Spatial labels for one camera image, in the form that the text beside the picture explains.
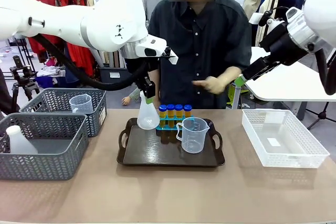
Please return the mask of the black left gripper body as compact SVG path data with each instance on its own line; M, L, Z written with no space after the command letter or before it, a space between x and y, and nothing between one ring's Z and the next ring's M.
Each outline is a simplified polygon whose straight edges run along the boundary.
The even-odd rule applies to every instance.
M133 76L134 83L142 82L148 72L157 69L158 58L125 59L128 72Z

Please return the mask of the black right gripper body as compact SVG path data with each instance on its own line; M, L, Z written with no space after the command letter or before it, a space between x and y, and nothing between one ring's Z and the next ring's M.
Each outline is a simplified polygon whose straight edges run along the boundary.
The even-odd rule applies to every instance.
M270 61L290 66L308 54L292 40L284 21L268 20L266 27L268 33L262 37L259 45L270 53Z

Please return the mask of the person's left hand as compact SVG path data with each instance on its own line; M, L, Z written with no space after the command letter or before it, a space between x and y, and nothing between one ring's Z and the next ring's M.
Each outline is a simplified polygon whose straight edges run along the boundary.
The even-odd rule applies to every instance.
M205 80L195 80L193 81L193 85L202 87L209 93L220 94L231 81L229 76L223 73L219 77L209 76Z

